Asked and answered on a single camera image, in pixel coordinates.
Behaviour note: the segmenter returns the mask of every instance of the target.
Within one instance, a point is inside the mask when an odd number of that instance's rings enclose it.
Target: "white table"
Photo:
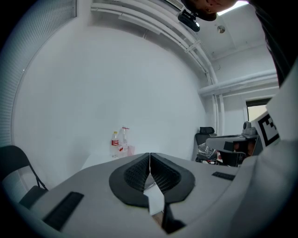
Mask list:
[[[114,158],[111,156],[100,156],[97,154],[90,154],[80,170],[86,169],[86,168],[94,166],[94,165],[107,163],[107,162],[110,162],[110,161],[113,161],[116,159],[118,159],[118,158]]]

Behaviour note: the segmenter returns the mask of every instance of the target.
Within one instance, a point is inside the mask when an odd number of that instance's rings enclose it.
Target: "window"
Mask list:
[[[248,121],[253,121],[264,112],[267,111],[266,104],[269,102],[270,99],[260,99],[254,101],[247,101],[247,114],[248,114]]]

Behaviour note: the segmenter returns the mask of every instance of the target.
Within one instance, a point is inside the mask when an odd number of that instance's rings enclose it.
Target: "red label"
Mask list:
[[[119,141],[118,140],[112,140],[112,145],[119,145]]]

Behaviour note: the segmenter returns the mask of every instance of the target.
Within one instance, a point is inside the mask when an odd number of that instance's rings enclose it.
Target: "plastic bottle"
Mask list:
[[[118,140],[117,132],[114,132],[110,143],[110,155],[112,157],[118,156],[118,145],[119,145],[119,140]]]
[[[127,138],[127,127],[123,126],[119,132],[119,146],[118,146],[118,157],[126,157],[128,155],[128,138]]]

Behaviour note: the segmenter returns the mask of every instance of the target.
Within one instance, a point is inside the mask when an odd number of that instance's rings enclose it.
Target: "security camera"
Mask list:
[[[200,30],[200,26],[196,22],[196,17],[193,13],[189,13],[186,10],[183,10],[181,13],[179,13],[178,20],[187,25],[194,32],[198,32]]]

